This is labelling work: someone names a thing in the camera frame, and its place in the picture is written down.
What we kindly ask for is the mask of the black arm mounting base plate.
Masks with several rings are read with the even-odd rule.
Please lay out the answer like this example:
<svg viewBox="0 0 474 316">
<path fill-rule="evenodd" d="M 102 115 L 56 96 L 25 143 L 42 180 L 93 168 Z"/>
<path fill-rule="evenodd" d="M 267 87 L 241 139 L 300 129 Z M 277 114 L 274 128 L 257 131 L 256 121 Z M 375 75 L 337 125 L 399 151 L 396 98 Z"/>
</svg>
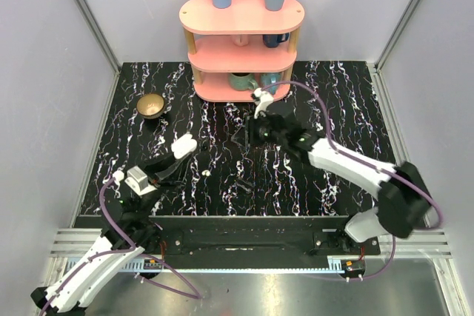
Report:
<svg viewBox="0 0 474 316">
<path fill-rule="evenodd" d="M 379 255 L 377 238 L 355 242 L 346 217 L 186 217 L 128 212 L 118 224 L 150 254 L 295 252 L 299 255 Z"/>
</svg>

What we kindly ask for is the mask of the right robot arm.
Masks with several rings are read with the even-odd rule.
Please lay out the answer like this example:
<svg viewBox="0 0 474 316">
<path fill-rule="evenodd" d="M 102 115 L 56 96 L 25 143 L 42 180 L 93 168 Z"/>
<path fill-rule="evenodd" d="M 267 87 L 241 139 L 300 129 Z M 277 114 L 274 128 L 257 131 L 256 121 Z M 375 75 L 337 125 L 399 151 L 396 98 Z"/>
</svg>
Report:
<svg viewBox="0 0 474 316">
<path fill-rule="evenodd" d="M 429 191 L 414 164 L 380 162 L 333 143 L 321 130 L 305 127 L 283 102 L 246 115 L 232 140 L 245 149 L 275 144 L 297 161 L 338 175 L 378 201 L 377 207 L 352 216 L 336 235 L 336 245 L 345 254 L 379 235 L 407 239 L 431 207 L 426 199 Z"/>
</svg>

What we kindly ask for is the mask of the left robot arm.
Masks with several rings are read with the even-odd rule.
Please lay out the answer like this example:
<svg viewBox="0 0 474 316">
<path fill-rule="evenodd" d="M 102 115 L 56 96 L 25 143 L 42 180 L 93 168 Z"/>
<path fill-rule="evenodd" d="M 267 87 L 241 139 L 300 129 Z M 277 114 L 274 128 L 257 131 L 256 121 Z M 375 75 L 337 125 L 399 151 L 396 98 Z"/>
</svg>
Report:
<svg viewBox="0 0 474 316">
<path fill-rule="evenodd" d="M 40 315 L 84 315 L 99 291 L 130 261 L 163 251 L 163 229 L 150 214 L 158 191 L 179 185 L 188 160 L 187 154 L 167 153 L 113 173 L 99 191 L 104 218 L 100 235 L 60 280 L 32 292 Z"/>
</svg>

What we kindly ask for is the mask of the white earbuds charging case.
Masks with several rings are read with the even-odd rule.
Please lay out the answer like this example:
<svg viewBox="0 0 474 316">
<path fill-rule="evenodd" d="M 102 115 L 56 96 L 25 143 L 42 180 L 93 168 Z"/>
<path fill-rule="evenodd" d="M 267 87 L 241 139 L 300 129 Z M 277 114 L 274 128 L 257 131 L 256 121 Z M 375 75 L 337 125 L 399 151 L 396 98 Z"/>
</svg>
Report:
<svg viewBox="0 0 474 316">
<path fill-rule="evenodd" d="M 171 151 L 175 159 L 182 159 L 186 155 L 194 152 L 197 148 L 197 141 L 193 135 L 186 133 L 171 144 Z"/>
</svg>

